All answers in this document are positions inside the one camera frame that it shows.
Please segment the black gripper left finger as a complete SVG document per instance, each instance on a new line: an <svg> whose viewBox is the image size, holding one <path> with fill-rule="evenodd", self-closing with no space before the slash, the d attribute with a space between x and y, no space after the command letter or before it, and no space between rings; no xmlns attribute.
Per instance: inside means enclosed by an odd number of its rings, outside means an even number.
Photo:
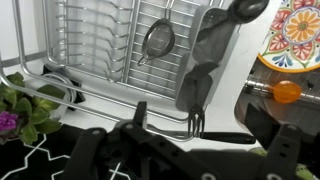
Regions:
<svg viewBox="0 0 320 180"><path fill-rule="evenodd" d="M133 122L142 128L147 127L147 102L140 101L134 114Z"/></svg>

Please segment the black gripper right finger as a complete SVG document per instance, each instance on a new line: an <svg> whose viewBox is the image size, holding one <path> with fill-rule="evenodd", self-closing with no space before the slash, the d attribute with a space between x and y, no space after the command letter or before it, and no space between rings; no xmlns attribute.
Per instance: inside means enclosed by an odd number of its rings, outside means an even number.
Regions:
<svg viewBox="0 0 320 180"><path fill-rule="evenodd" d="M245 126L261 146L267 149L278 133L281 124L262 108L249 104L245 115Z"/></svg>

